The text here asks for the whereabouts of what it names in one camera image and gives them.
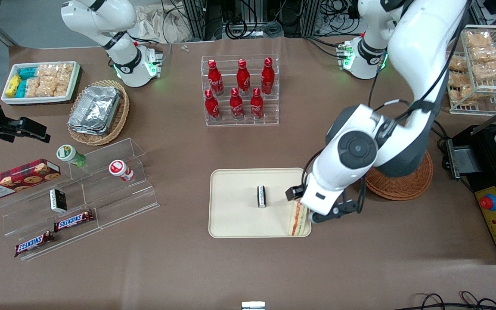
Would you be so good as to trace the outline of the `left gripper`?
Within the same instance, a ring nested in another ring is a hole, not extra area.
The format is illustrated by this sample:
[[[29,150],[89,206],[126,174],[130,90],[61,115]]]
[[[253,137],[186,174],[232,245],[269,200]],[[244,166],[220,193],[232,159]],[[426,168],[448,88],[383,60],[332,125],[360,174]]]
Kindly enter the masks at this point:
[[[323,187],[313,174],[309,174],[306,188],[292,186],[285,191],[285,195],[289,202],[302,197],[302,204],[311,210],[310,222],[323,223],[327,220],[339,219],[358,210],[358,203],[354,200],[336,203],[345,189],[345,185],[338,188]]]

